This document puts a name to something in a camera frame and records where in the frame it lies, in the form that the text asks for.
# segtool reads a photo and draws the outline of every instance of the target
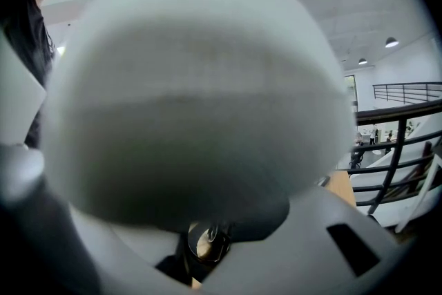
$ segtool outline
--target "black railing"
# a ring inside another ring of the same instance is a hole
[[[442,96],[442,82],[408,82],[373,85],[375,99],[404,104],[434,101]]]
[[[419,190],[416,190],[417,184],[419,183],[419,181],[422,181],[426,178],[426,167],[428,166],[428,164],[431,163],[433,159],[432,150],[428,149],[426,151],[424,149],[424,156],[422,156],[421,158],[400,163],[399,160],[401,159],[402,148],[405,145],[416,144],[437,137],[442,137],[442,130],[405,140],[407,120],[409,120],[410,118],[432,115],[440,112],[442,112],[442,99],[422,104],[413,104],[411,106],[363,111],[356,114],[356,121],[358,126],[398,121],[398,133],[395,142],[384,142],[375,145],[358,146],[355,147],[353,150],[353,152],[362,153],[366,151],[394,148],[394,151],[392,152],[392,159],[389,165],[344,170],[347,171],[350,175],[354,173],[375,173],[383,171],[387,172],[382,184],[353,188],[354,193],[378,191],[375,198],[363,202],[356,202],[357,206],[370,206],[368,214],[373,214],[379,204],[396,202],[406,198],[411,198],[419,193]],[[440,143],[441,139],[439,139],[435,146],[439,145]],[[394,174],[398,169],[403,169],[410,166],[416,166],[420,171],[423,172],[419,173],[419,171],[415,171],[415,169],[407,177],[403,178],[403,180],[392,183]],[[439,186],[441,182],[441,179],[436,178],[433,182],[432,188]],[[407,188],[407,191],[405,191],[404,193],[402,188],[406,186],[408,186],[409,188]]]

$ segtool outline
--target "black slot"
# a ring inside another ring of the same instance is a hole
[[[327,228],[349,266],[356,276],[364,274],[374,267],[379,258],[346,224],[337,224]]]

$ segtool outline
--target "metal fixture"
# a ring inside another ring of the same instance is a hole
[[[385,42],[385,47],[386,48],[395,47],[398,44],[399,44],[399,41],[397,39],[395,39],[394,37],[388,37],[387,41]]]

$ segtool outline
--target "white wall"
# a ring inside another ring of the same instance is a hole
[[[356,91],[358,93],[358,111],[369,111],[374,109],[374,67],[371,66],[363,69],[348,70],[344,74],[345,76],[354,75]]]
[[[442,80],[442,57],[430,33],[375,63],[373,84],[399,82],[439,82]]]

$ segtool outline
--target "ceiling light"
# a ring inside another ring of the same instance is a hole
[[[399,41],[397,39],[395,39],[394,37],[388,37],[387,41],[385,42],[385,47],[386,48],[395,47],[398,44],[399,44]]]
[[[63,55],[65,49],[66,47],[57,47],[58,53],[60,53],[60,55]]]

